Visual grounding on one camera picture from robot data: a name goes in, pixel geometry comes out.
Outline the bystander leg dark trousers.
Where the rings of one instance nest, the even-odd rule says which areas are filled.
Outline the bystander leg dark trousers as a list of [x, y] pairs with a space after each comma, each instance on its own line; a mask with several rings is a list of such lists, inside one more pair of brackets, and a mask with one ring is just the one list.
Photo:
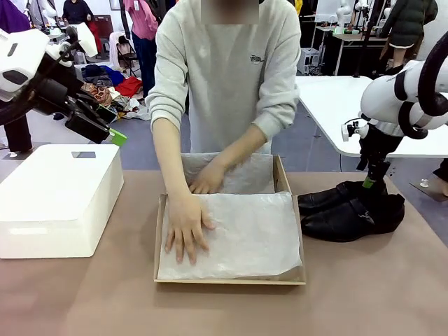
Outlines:
[[440, 166], [433, 173], [439, 179], [443, 195], [448, 197], [448, 166], [447, 167]]

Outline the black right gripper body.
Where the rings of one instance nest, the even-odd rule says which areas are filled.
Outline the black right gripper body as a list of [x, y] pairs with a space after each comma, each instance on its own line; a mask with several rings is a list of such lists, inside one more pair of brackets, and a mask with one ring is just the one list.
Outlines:
[[367, 167], [369, 171], [387, 171], [390, 162], [386, 161], [386, 156], [398, 148], [403, 137], [386, 134], [374, 125], [366, 127], [364, 134], [359, 131], [360, 162], [356, 169], [363, 171]]

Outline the bystander in black top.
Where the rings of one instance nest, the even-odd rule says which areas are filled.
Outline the bystander in black top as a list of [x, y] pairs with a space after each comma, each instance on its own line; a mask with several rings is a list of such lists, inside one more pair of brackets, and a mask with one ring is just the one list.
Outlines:
[[70, 25], [85, 23], [92, 32], [97, 46], [97, 52], [100, 53], [102, 44], [94, 18], [93, 12], [84, 0], [65, 0], [62, 19]]

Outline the folding chair with clothes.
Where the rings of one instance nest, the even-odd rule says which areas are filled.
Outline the folding chair with clothes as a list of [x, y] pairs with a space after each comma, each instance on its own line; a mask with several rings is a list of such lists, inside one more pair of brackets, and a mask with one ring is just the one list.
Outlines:
[[120, 70], [130, 76], [136, 76], [139, 70], [138, 57], [123, 31], [114, 31], [109, 36], [109, 60], [115, 70]]

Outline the white plastic crate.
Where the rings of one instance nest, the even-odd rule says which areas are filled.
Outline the white plastic crate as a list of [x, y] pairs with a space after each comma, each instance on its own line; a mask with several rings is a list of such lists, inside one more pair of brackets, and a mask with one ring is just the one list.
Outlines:
[[308, 74], [313, 68], [319, 65], [320, 52], [314, 48], [302, 48], [297, 70], [301, 74]]

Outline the white tissue paper sheet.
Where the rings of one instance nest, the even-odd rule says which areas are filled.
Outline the white tissue paper sheet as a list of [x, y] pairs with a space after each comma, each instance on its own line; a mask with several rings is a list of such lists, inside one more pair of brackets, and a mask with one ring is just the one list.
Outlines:
[[216, 194], [200, 195], [215, 228], [197, 262], [177, 263], [165, 252], [167, 195], [161, 195], [155, 234], [154, 280], [159, 283], [279, 284], [306, 282], [298, 202], [281, 158], [255, 154], [228, 173]]

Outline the black leather shoe with buckle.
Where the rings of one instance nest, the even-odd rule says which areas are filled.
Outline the black leather shoe with buckle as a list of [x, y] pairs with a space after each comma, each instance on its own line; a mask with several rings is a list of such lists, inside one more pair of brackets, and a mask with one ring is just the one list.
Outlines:
[[355, 198], [301, 220], [302, 234], [327, 242], [353, 242], [394, 232], [405, 217], [402, 195]]

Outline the white plastic storage box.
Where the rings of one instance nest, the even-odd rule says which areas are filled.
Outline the white plastic storage box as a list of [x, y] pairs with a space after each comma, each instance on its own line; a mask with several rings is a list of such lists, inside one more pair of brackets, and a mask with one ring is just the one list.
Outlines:
[[0, 182], [0, 259], [89, 258], [124, 185], [113, 144], [48, 144]]

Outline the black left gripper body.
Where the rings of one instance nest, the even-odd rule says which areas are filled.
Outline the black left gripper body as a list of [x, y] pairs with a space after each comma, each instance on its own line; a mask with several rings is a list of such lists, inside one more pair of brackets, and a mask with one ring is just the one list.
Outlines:
[[34, 89], [34, 110], [51, 115], [62, 113], [71, 116], [75, 112], [84, 113], [84, 105], [79, 100], [83, 82], [75, 78], [67, 83], [59, 83], [47, 78]]

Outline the pile of colourful clothes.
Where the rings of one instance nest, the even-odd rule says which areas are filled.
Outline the pile of colourful clothes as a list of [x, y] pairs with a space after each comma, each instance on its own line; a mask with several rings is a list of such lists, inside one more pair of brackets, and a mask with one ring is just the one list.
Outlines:
[[83, 89], [120, 119], [151, 119], [143, 98], [143, 81], [106, 65], [88, 64], [80, 70]]

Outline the person's right hand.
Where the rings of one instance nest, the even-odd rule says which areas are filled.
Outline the person's right hand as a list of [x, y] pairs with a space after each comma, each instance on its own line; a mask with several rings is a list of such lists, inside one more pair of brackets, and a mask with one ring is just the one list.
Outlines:
[[204, 236], [203, 228], [213, 230], [205, 204], [197, 195], [167, 195], [169, 229], [167, 231], [165, 252], [172, 249], [176, 253], [177, 263], [182, 263], [186, 254], [190, 264], [197, 262], [197, 248], [209, 250], [209, 244]]

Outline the white table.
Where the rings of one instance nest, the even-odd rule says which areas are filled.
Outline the white table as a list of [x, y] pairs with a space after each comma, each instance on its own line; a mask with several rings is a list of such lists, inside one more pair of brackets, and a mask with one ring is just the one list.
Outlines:
[[[363, 91], [371, 80], [361, 76], [298, 76], [300, 101], [335, 150], [345, 156], [360, 155], [359, 137], [344, 141], [341, 126], [356, 118]], [[390, 158], [448, 158], [448, 126], [431, 130], [423, 140], [405, 138]]]

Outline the person torso grey sweatshirt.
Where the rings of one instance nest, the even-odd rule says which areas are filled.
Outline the person torso grey sweatshirt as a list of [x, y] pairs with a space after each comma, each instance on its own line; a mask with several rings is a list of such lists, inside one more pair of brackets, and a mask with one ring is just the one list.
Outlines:
[[251, 126], [267, 139], [295, 119], [300, 22], [288, 0], [262, 0], [256, 24], [205, 24], [201, 0], [180, 0], [157, 30], [152, 120], [190, 121], [190, 149], [216, 153]]

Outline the person's left hand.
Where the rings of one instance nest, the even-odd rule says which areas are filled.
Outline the person's left hand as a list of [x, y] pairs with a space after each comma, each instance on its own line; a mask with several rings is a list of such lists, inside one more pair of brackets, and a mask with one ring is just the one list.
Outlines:
[[201, 170], [190, 185], [193, 194], [213, 194], [218, 192], [223, 184], [226, 166], [219, 159], [213, 159]]

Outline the bystander in purple top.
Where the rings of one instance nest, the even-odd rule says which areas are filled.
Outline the bystander in purple top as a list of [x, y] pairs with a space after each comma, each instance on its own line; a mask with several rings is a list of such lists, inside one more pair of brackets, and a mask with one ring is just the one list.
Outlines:
[[[30, 29], [25, 14], [10, 0], [0, 0], [0, 29], [8, 33]], [[4, 126], [8, 147], [11, 152], [25, 153], [32, 149], [32, 138], [26, 115]]]

